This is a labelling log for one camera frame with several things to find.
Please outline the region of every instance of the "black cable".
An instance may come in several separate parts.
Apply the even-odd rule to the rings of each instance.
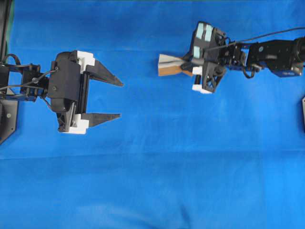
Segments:
[[[50,110],[52,110],[51,105],[49,104],[49,102],[48,102],[45,98],[40,97],[40,99],[42,99],[42,100],[46,103],[46,105],[48,106],[48,108],[49,108]]]
[[[8,67],[16,67],[16,68],[25,68],[31,66],[31,64],[4,64],[5,66]]]
[[[229,39],[229,42],[231,43],[231,39],[229,37],[225,37],[224,40]]]
[[[267,36],[271,36],[271,35],[274,35],[274,34],[279,34],[279,33],[283,33],[283,32],[289,32],[289,31],[293,31],[293,30],[305,30],[305,27],[296,27],[296,28],[292,28],[292,29],[288,29],[288,30],[271,32],[271,33],[267,33],[267,34],[264,34],[264,35],[261,35],[261,36],[257,36],[257,37],[253,37],[253,38],[250,38],[250,39],[245,39],[245,40],[236,41],[236,42],[233,42],[233,43],[230,43],[230,44],[226,44],[226,45],[212,47],[212,48],[209,48],[209,49],[205,49],[204,51],[211,51],[211,50],[221,49],[221,48],[225,48],[225,47],[228,47],[228,46],[231,46],[231,45],[236,45],[237,43],[249,42],[249,41],[256,40],[256,39],[259,39],[259,38],[262,38],[262,37],[267,37]]]
[[[1,60],[1,63],[5,63],[6,60],[7,60],[10,56],[11,56],[12,58],[14,58],[14,61],[15,61],[16,65],[21,65],[18,56],[16,56],[15,54],[7,54],[7,55],[5,55],[5,56],[3,57],[3,59]]]
[[[246,77],[247,79],[251,79],[251,78],[253,78],[254,75],[255,75],[255,72],[254,72],[254,71],[252,71],[252,72],[251,72],[251,76],[249,76],[249,75],[247,74],[245,68],[242,68],[242,70],[243,70],[243,73],[244,73],[244,75],[245,75],[245,77]]]
[[[54,73],[54,72],[57,72],[57,70],[50,70],[50,71],[48,71],[48,72],[45,72],[45,73],[42,74],[40,77],[38,77],[37,79],[35,79],[35,82],[38,83],[38,81],[41,80],[43,77],[45,77],[47,74]],[[31,82],[27,82],[27,83],[24,83],[24,84],[9,85],[9,86],[0,88],[0,91],[1,91],[1,90],[4,90],[4,89],[7,89],[7,88],[12,88],[12,87],[29,87],[29,88],[38,88],[38,89],[40,89],[40,87],[29,86],[29,85],[32,84],[32,83],[34,83],[34,82],[31,81]]]

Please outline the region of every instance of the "blue fabric backdrop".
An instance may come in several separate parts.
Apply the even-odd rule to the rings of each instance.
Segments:
[[[304,26],[303,0],[15,7],[10,51],[22,63],[44,72],[59,52],[88,51],[125,86],[91,82],[87,111],[122,117],[87,135],[58,133],[41,100],[20,103],[0,147],[0,228],[305,227],[304,77],[232,71],[202,95],[188,76],[157,76],[158,55],[185,54],[198,21],[246,39]]]

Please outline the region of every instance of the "bolt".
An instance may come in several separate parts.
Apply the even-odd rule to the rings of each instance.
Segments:
[[[32,78],[33,83],[38,83],[38,79],[36,77]]]

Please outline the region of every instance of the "metal bracket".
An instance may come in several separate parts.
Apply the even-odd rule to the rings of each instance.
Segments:
[[[303,106],[304,130],[305,130],[305,97],[302,99],[302,106]]]
[[[12,5],[12,0],[2,0],[0,1],[0,58],[5,56],[7,47],[7,32],[10,21],[10,9]]]
[[[14,92],[8,88],[7,94],[14,95]],[[2,115],[0,116],[0,145],[16,130],[18,101],[0,100],[2,105]]]

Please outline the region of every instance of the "light blue sticker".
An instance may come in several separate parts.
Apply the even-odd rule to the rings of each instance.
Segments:
[[[211,41],[212,30],[213,30],[212,26],[206,25],[206,32],[205,32],[205,37],[204,37],[204,40],[206,42],[210,42]]]
[[[199,39],[202,39],[202,34],[203,34],[203,23],[199,23],[198,28],[197,28],[196,37]]]
[[[195,58],[200,58],[200,48],[198,46],[194,46],[194,55]]]

